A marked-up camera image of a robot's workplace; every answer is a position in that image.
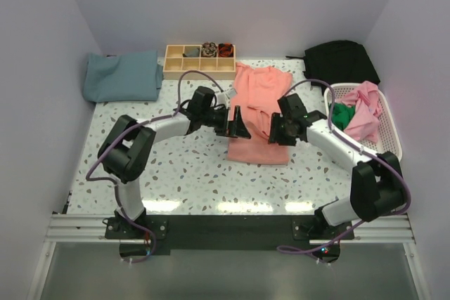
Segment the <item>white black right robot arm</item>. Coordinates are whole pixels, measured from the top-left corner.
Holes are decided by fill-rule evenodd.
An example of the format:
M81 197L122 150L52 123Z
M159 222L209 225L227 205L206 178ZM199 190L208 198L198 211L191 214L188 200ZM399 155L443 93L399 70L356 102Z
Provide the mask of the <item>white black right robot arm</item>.
M360 220L371 222L408 208L411 194L392 152L377 153L336 129L318 110L308 112L297 94L278 99L280 111L271 117L269 142L294 146L298 141L314 145L351 176L347 197L315 210L312 220L300 226L309 238L328 239L338 227Z

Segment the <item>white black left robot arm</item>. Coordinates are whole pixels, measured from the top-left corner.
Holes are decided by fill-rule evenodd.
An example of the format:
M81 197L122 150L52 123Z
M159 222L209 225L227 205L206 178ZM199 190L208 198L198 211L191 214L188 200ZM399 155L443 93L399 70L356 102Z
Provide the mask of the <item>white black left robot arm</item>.
M140 217L146 209L141 199L139 177L154 144L190 135L203 126L213 129L217 136L251 138L240 107L229 108L226 99L225 93L199 86L172 115L142 122L129 115L117 118L100 147L98 160L114 180L117 213L123 218L120 228L128 237L141 237L146 229L146 222Z

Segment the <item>salmon pink t shirt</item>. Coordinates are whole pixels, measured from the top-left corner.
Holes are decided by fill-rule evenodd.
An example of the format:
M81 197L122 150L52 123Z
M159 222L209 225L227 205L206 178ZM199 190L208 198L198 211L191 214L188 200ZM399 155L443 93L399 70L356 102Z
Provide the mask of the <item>salmon pink t shirt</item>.
M293 75L273 66L253 68L236 64L233 89L236 95L231 107L239 106L245 127L251 138L232 138L227 159L234 162L263 165L283 165L289 160L285 146L271 144L271 116L279 113L278 99L290 88Z

